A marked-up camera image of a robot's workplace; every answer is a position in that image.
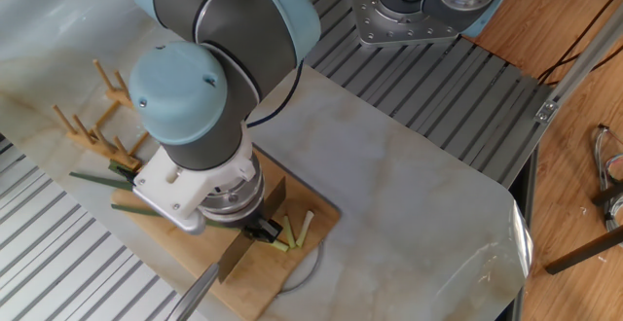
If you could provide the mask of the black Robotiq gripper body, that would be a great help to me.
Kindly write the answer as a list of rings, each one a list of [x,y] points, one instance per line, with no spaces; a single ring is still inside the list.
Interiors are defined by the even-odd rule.
[[[261,219],[268,221],[270,216],[267,214],[267,204],[265,194],[258,193],[248,205],[240,211],[231,214],[221,214],[216,217],[216,222],[228,228],[244,228],[254,226]]]

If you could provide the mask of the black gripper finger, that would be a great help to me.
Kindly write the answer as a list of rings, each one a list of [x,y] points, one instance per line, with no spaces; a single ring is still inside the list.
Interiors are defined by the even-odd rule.
[[[266,220],[252,221],[243,230],[247,236],[256,240],[268,240],[270,236]]]
[[[275,242],[282,230],[283,226],[277,221],[261,217],[261,234],[267,242]]]

